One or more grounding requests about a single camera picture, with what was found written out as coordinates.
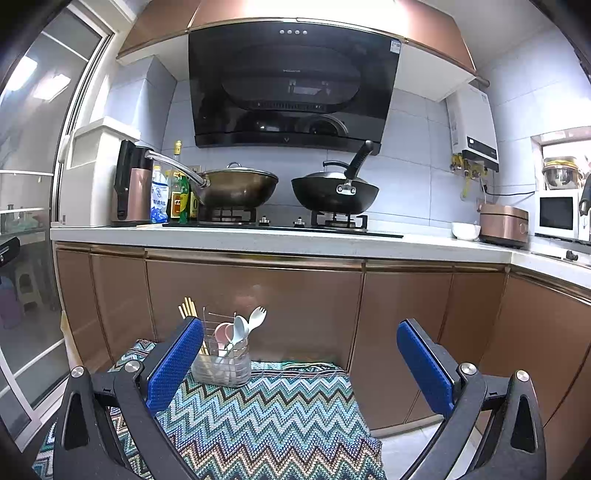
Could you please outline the pink spoon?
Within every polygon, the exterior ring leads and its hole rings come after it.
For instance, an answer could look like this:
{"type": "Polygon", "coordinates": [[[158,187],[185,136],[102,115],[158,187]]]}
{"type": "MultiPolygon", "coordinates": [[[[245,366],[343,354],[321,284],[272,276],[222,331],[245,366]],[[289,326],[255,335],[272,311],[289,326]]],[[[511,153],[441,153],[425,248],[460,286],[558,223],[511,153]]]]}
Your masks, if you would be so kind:
{"type": "Polygon", "coordinates": [[[222,356],[228,353],[228,348],[232,345],[233,324],[219,323],[214,329],[213,337],[217,343],[218,355],[222,356]]]}

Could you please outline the large white ceramic spoon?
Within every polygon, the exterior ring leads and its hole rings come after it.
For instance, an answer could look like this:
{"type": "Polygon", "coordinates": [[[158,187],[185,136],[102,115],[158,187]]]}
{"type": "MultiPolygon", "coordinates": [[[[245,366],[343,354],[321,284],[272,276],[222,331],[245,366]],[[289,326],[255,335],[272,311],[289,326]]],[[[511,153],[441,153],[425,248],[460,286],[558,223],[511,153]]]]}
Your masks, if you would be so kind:
{"type": "Polygon", "coordinates": [[[229,341],[228,352],[231,352],[235,346],[242,342],[242,340],[245,340],[247,336],[247,328],[249,328],[249,325],[245,318],[236,315],[232,324],[232,337],[231,341],[229,341]]]}

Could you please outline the slim white plastic spork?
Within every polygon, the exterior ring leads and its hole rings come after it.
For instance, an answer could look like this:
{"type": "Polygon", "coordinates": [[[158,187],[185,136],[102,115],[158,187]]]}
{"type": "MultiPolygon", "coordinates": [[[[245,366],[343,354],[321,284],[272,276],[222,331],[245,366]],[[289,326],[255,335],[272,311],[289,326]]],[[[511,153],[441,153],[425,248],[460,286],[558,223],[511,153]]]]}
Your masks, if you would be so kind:
{"type": "Polygon", "coordinates": [[[259,328],[259,326],[263,325],[263,322],[266,320],[266,314],[266,308],[263,306],[259,306],[252,311],[252,313],[249,315],[249,318],[245,319],[247,324],[249,325],[249,328],[247,328],[247,336],[245,340],[249,337],[249,334],[252,333],[254,329],[259,328]]]}

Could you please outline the brown kitchen base cabinets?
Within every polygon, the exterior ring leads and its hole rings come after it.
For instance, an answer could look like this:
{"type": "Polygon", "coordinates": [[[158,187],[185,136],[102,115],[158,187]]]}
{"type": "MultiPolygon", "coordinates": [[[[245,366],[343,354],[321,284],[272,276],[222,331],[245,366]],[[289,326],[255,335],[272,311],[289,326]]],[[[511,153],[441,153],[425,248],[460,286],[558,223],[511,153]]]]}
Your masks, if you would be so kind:
{"type": "Polygon", "coordinates": [[[590,475],[590,272],[531,254],[481,261],[214,253],[56,244],[65,312],[81,359],[102,368],[138,338],[161,340],[191,297],[221,314],[269,313],[253,358],[325,360],[352,375],[369,426],[387,431],[433,413],[396,346],[418,320],[458,361],[533,378],[552,479],[590,475]]]}

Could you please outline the copper electric kettle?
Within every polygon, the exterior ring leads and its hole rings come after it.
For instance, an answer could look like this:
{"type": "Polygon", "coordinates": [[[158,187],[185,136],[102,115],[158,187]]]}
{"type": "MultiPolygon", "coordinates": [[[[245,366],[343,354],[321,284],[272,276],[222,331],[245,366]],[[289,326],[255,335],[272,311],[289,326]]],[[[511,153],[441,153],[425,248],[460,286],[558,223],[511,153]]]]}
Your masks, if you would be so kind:
{"type": "Polygon", "coordinates": [[[111,201],[111,223],[135,226],[150,222],[153,161],[147,147],[129,140],[120,144],[114,174],[111,201]]]}

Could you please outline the blue white seasoning bag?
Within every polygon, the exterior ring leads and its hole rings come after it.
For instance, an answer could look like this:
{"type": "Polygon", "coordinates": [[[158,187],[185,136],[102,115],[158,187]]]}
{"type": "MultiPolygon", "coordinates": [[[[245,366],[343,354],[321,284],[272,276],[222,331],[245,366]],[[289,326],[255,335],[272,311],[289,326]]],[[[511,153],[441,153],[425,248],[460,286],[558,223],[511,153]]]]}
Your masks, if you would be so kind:
{"type": "Polygon", "coordinates": [[[155,164],[152,169],[151,179],[150,221],[152,223],[163,224],[168,221],[167,202],[168,181],[162,173],[161,167],[155,164]]]}

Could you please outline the clear plastic utensil holder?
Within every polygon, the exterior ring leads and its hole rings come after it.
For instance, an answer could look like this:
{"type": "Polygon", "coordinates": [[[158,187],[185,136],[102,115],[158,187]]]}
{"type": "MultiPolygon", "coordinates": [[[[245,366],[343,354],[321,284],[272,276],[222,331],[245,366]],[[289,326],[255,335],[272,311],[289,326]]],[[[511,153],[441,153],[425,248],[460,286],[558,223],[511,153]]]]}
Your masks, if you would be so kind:
{"type": "Polygon", "coordinates": [[[213,337],[215,327],[222,322],[233,323],[235,316],[213,313],[202,308],[201,324],[204,326],[204,339],[206,339],[209,354],[197,353],[190,373],[198,383],[204,383],[222,387],[240,387],[249,382],[252,375],[252,362],[249,356],[249,340],[240,342],[229,354],[218,355],[217,343],[213,337]]]}

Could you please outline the dark soy sauce bottle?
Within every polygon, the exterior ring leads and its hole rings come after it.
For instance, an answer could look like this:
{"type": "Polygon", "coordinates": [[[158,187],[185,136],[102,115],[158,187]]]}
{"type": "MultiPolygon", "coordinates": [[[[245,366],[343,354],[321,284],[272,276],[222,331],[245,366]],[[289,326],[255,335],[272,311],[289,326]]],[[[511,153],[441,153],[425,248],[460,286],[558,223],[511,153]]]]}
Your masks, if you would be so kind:
{"type": "MultiPolygon", "coordinates": [[[[182,141],[176,140],[174,143],[173,149],[173,160],[177,163],[180,162],[180,154],[182,150],[182,141]]],[[[169,220],[178,220],[180,217],[180,203],[177,202],[178,195],[181,193],[182,182],[180,178],[183,176],[183,173],[177,169],[173,169],[170,171],[168,175],[168,193],[169,193],[169,201],[168,201],[168,219],[169,220]]]]}

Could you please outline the green yellow oil bottle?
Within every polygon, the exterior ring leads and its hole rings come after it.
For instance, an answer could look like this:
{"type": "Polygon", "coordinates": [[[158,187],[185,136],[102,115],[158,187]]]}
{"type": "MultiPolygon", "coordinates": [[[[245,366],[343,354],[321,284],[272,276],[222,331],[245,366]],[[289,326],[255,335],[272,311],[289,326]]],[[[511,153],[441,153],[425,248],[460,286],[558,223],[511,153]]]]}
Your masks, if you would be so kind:
{"type": "Polygon", "coordinates": [[[187,177],[181,174],[179,177],[179,223],[186,224],[189,218],[190,186],[187,177]]]}

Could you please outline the glass sliding door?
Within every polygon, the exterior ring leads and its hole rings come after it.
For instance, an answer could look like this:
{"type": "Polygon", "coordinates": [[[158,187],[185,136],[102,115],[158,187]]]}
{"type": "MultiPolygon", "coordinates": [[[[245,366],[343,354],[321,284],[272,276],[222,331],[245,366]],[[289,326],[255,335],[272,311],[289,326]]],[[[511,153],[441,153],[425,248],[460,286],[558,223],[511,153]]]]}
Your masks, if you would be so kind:
{"type": "Polygon", "coordinates": [[[114,36],[72,1],[32,41],[1,92],[1,419],[19,449],[52,416],[68,371],[50,228],[63,149],[114,36]]]}

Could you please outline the zigzag knitted table cloth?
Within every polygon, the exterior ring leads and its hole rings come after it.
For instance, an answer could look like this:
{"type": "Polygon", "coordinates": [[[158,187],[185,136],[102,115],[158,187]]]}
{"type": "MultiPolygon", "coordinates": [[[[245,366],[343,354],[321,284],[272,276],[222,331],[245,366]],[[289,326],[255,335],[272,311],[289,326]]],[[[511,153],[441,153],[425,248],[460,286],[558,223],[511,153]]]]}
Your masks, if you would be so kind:
{"type": "MultiPolygon", "coordinates": [[[[107,372],[143,361],[157,344],[140,340],[107,372]]],[[[154,479],[117,408],[118,440],[138,479],[154,479]]],[[[196,382],[190,369],[155,415],[193,479],[381,479],[382,445],[372,437],[349,375],[325,362],[256,362],[240,387],[196,382]]],[[[34,463],[53,477],[57,422],[34,463]]]]}

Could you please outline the copper rice cooker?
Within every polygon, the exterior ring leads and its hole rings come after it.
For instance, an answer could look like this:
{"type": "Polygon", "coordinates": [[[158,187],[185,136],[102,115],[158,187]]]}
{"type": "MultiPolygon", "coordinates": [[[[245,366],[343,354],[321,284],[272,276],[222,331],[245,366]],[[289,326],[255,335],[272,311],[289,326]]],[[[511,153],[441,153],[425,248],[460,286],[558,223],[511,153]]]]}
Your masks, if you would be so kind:
{"type": "Polygon", "coordinates": [[[528,244],[529,213],[508,205],[483,203],[479,208],[479,238],[505,247],[523,248],[528,244]]]}

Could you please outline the small white bowl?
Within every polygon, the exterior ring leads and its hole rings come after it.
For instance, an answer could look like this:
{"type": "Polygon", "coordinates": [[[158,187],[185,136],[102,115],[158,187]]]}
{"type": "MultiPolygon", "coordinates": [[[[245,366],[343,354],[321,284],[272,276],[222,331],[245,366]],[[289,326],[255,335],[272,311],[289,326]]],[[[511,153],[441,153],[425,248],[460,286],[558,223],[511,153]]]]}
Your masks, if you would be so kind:
{"type": "Polygon", "coordinates": [[[463,241],[476,241],[479,239],[481,233],[481,226],[478,224],[453,222],[452,235],[463,241]]]}

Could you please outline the black gas stove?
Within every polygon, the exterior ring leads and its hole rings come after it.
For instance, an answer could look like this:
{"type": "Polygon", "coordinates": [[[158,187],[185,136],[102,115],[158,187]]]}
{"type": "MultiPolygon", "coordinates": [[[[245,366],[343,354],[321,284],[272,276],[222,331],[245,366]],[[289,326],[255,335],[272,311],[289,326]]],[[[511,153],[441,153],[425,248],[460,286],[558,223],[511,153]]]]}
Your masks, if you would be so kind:
{"type": "Polygon", "coordinates": [[[246,230],[284,230],[325,232],[348,235],[367,235],[402,239],[399,232],[370,230],[366,214],[338,214],[311,211],[303,207],[276,209],[270,205],[259,208],[207,208],[198,207],[197,217],[185,223],[170,219],[163,227],[236,228],[246,230]]]}

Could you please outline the brass coloured wok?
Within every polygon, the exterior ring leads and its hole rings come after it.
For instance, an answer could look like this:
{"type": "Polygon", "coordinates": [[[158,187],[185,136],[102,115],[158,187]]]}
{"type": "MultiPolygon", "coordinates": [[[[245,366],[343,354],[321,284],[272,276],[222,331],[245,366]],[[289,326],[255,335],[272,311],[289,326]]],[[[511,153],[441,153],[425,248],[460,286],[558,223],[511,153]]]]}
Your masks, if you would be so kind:
{"type": "Polygon", "coordinates": [[[273,173],[243,167],[236,162],[223,169],[195,173],[187,166],[150,149],[146,150],[144,157],[165,163],[183,173],[206,208],[256,209],[270,200],[279,183],[279,178],[273,173]]]}

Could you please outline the white microwave oven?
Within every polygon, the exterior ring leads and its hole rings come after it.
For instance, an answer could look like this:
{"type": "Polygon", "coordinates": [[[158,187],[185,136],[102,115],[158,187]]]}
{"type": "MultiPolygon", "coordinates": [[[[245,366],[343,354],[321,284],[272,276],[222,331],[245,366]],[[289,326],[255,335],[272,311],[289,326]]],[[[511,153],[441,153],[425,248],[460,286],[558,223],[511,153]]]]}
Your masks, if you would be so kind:
{"type": "Polygon", "coordinates": [[[581,193],[577,189],[539,192],[536,200],[535,234],[561,240],[589,242],[590,215],[580,214],[580,197],[581,193]]]}

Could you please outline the steel pot on shelf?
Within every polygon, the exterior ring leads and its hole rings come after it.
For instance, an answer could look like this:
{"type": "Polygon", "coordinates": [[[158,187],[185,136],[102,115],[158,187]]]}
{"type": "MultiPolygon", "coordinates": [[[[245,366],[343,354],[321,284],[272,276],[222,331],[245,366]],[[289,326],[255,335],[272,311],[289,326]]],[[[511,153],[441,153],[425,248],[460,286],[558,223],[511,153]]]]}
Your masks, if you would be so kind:
{"type": "Polygon", "coordinates": [[[542,174],[549,190],[577,189],[582,174],[573,156],[546,158],[542,174]]]}

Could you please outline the black range hood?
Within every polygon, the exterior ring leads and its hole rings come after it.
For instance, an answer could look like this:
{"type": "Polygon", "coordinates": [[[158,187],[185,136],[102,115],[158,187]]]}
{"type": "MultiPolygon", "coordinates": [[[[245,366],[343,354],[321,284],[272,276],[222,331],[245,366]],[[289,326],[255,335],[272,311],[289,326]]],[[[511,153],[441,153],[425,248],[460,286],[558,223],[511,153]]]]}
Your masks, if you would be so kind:
{"type": "Polygon", "coordinates": [[[199,148],[379,152],[402,44],[334,25],[256,21],[188,35],[199,148]]]}

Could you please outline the white water heater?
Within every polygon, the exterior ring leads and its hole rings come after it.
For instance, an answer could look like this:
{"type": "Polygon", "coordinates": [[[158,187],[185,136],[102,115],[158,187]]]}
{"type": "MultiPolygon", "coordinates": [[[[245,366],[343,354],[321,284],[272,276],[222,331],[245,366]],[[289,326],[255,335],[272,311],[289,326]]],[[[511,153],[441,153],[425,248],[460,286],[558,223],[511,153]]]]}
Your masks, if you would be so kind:
{"type": "Polygon", "coordinates": [[[452,151],[499,171],[497,137],[488,95],[467,84],[446,98],[452,151]]]}

